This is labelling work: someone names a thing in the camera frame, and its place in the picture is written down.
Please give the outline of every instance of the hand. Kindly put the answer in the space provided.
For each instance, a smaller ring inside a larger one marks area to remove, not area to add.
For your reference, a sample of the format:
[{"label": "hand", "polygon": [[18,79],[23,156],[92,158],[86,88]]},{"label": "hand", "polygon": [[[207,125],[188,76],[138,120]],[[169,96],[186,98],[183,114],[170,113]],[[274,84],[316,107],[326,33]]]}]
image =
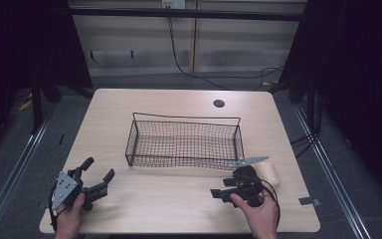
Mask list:
[{"label": "hand", "polygon": [[56,239],[75,239],[79,234],[80,211],[85,203],[85,195],[80,193],[74,201],[73,207],[61,204],[58,209],[58,229]]},{"label": "hand", "polygon": [[249,206],[246,201],[235,193],[231,194],[231,199],[244,212],[248,225],[257,239],[276,239],[278,238],[276,229],[279,209],[265,190],[262,191],[262,195],[264,203],[259,207]]}]

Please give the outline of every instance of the round hole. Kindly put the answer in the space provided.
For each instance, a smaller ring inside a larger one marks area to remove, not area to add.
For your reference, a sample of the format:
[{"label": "round hole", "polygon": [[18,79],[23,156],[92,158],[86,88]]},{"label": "round hole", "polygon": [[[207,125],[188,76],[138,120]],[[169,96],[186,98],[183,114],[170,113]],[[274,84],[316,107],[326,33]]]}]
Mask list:
[{"label": "round hole", "polygon": [[217,108],[222,108],[222,107],[225,106],[225,102],[222,101],[222,100],[216,100],[216,101],[213,103],[213,105],[215,105],[215,107],[217,107]]}]

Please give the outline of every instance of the wooden table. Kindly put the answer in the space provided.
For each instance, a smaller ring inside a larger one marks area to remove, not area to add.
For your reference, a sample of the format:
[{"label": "wooden table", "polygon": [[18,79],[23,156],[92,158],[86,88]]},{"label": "wooden table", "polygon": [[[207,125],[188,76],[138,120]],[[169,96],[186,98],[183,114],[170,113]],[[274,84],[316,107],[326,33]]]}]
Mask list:
[{"label": "wooden table", "polygon": [[[216,108],[215,100],[225,106]],[[308,197],[272,95],[257,92],[98,90],[87,111],[64,171],[90,156],[95,163],[83,174],[85,186],[101,182],[113,168],[108,196],[83,212],[81,233],[249,233],[240,209],[213,199],[210,189],[225,189],[231,171],[200,167],[129,167],[125,159],[132,113],[241,118],[246,157],[268,155],[281,186],[280,232],[315,232],[319,222]],[[40,229],[53,233],[49,213]]]}]

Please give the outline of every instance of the metal wire basket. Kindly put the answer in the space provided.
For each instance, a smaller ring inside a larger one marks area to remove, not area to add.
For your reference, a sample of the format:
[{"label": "metal wire basket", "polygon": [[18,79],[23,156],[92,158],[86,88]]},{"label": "metal wire basket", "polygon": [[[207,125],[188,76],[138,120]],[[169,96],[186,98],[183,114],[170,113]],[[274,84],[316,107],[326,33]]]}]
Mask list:
[{"label": "metal wire basket", "polygon": [[189,118],[133,113],[129,166],[231,169],[244,157],[239,118]]}]

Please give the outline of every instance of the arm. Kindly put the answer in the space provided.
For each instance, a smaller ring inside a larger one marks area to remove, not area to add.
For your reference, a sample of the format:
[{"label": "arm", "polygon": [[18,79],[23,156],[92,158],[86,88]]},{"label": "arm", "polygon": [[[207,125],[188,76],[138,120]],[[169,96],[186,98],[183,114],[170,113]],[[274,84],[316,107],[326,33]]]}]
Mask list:
[{"label": "arm", "polygon": [[85,195],[80,193],[74,201],[73,207],[64,203],[58,207],[58,230],[56,239],[76,239],[80,228],[80,211],[85,202]]},{"label": "arm", "polygon": [[231,199],[244,212],[248,225],[257,239],[276,239],[279,209],[271,196],[262,191],[264,203],[260,207],[251,207],[239,195],[231,194]]}]

